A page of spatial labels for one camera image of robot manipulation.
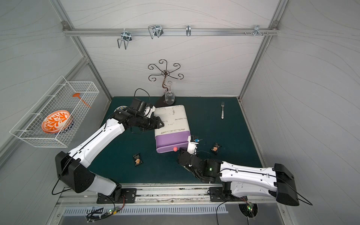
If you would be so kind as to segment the white drawer cabinet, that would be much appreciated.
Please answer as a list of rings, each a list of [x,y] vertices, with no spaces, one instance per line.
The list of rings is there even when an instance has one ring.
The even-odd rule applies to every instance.
[[[163,135],[190,136],[188,117],[184,105],[156,108],[154,115],[159,117],[164,126],[155,130],[155,137]]]

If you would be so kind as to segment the purple drawer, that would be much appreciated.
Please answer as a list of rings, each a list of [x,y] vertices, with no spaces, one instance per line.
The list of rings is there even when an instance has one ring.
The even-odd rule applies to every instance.
[[[180,148],[187,148],[189,136],[189,131],[156,136],[156,151],[157,153],[162,154],[167,152],[176,152]]]

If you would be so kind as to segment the black cookie packet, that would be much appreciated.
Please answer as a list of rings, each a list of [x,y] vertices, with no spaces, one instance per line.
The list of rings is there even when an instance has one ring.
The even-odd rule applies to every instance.
[[[219,152],[219,150],[221,149],[221,145],[218,143],[214,143],[212,148],[211,148],[211,152],[214,154],[217,154]]]
[[[133,155],[133,160],[134,160],[135,166],[139,166],[140,164],[143,163],[140,153],[136,153],[135,155]]]

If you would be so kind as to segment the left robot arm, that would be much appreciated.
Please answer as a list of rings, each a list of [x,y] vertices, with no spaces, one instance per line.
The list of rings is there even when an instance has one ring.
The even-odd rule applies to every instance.
[[[58,181],[66,184],[76,193],[91,191],[111,196],[120,192],[121,185],[111,179],[104,178],[88,168],[94,159],[116,137],[131,127],[144,130],[162,128],[164,123],[154,116],[155,106],[126,107],[112,113],[93,135],[68,153],[59,152],[55,157]]]

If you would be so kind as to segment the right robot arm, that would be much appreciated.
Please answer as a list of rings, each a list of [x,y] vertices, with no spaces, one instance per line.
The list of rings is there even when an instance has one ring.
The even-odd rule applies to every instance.
[[[263,196],[283,205],[300,205],[294,175],[282,164],[268,168],[239,166],[217,159],[200,159],[184,149],[179,150],[178,164],[203,183],[221,181],[219,195],[223,198]]]

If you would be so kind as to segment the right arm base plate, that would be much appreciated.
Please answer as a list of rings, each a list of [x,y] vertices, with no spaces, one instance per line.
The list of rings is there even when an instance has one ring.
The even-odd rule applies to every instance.
[[[246,196],[236,197],[232,194],[229,188],[224,187],[210,187],[207,191],[211,202],[247,202]]]

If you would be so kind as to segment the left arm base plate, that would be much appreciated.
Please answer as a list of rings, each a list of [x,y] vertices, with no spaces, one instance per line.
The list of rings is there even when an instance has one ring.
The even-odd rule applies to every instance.
[[[110,204],[110,203],[134,203],[136,199],[136,188],[117,188],[109,196],[101,193],[97,195],[97,204]]]

